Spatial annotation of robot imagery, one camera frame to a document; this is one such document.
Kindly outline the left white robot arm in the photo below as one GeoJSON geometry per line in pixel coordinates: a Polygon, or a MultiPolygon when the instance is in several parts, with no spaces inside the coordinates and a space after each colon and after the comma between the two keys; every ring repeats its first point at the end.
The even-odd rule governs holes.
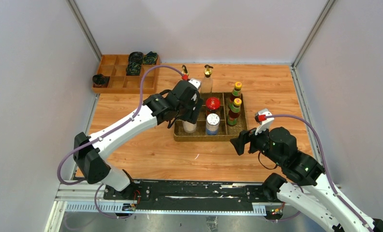
{"type": "Polygon", "coordinates": [[[180,80],[172,90],[153,94],[133,112],[111,126],[74,138],[73,159],[89,184],[102,183],[116,190],[124,200],[134,195],[134,186],[128,174],[107,163],[107,158],[136,135],[164,122],[171,128],[176,121],[196,123],[203,100],[197,79],[180,80]]]}

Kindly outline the clear oil bottle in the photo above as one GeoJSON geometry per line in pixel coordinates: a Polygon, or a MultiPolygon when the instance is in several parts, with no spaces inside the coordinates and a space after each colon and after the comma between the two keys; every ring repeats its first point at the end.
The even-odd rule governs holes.
{"type": "Polygon", "coordinates": [[[186,65],[182,65],[182,76],[186,76],[186,77],[189,77],[189,72],[187,70],[187,67],[186,65]]]}

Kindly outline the woven wicker divided tray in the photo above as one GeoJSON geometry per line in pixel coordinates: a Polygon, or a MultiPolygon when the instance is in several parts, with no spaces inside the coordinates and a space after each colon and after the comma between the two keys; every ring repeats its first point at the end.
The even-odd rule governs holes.
{"type": "Polygon", "coordinates": [[[232,138],[236,138],[243,130],[248,129],[245,113],[245,103],[242,102],[240,107],[240,116],[237,119],[236,125],[230,126],[227,124],[228,112],[229,112],[229,98],[230,92],[212,92],[200,94],[201,99],[206,101],[210,97],[215,97],[220,100],[220,109],[217,114],[220,117],[219,131],[216,135],[206,134],[206,104],[203,103],[202,108],[196,123],[196,131],[193,133],[187,133],[184,131],[183,122],[178,120],[174,125],[174,140],[176,142],[220,142],[229,141],[232,138]]]}

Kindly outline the silver-lid spice jar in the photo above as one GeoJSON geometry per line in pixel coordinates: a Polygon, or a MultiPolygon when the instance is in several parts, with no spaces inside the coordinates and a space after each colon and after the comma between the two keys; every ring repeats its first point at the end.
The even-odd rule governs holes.
{"type": "Polygon", "coordinates": [[[194,133],[197,130],[197,124],[190,123],[188,121],[182,122],[183,130],[186,133],[194,133]]]}
{"type": "Polygon", "coordinates": [[[211,113],[206,117],[206,134],[207,135],[217,135],[219,131],[220,117],[211,113]]]}

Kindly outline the yellow-cap sauce bottle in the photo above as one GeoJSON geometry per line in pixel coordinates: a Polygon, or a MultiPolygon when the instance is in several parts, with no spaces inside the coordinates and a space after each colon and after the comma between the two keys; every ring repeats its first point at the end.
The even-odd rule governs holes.
{"type": "Polygon", "coordinates": [[[226,119],[226,123],[229,126],[235,126],[237,124],[241,112],[241,105],[242,100],[240,98],[235,98],[231,103],[226,119]]]}
{"type": "Polygon", "coordinates": [[[235,98],[240,98],[241,89],[242,89],[242,83],[241,82],[235,82],[235,85],[234,85],[234,88],[231,92],[231,95],[228,98],[228,107],[229,108],[232,106],[235,98]]]}

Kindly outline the brownish glass oil bottle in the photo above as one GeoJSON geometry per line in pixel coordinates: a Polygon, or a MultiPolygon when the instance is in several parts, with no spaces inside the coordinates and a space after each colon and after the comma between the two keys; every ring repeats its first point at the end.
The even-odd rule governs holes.
{"type": "Polygon", "coordinates": [[[211,93],[213,88],[213,80],[211,78],[213,67],[206,64],[204,71],[204,78],[201,82],[201,93],[211,93]]]}

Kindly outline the red-lid sauce jar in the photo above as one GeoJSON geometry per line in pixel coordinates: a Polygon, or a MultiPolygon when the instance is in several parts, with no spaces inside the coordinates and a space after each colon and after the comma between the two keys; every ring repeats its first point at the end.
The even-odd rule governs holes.
{"type": "Polygon", "coordinates": [[[219,115],[219,110],[221,106],[221,101],[217,97],[209,97],[206,100],[206,117],[210,114],[219,115]]]}

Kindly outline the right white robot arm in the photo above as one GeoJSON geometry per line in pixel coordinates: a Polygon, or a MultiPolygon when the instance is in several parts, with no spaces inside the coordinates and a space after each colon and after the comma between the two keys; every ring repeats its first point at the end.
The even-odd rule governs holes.
{"type": "Polygon", "coordinates": [[[328,180],[324,167],[298,150],[296,138],[283,127],[257,132],[243,130],[230,140],[238,155],[260,152],[281,168],[263,183],[263,197],[295,207],[327,232],[383,232],[383,220],[358,209],[328,180]]]}

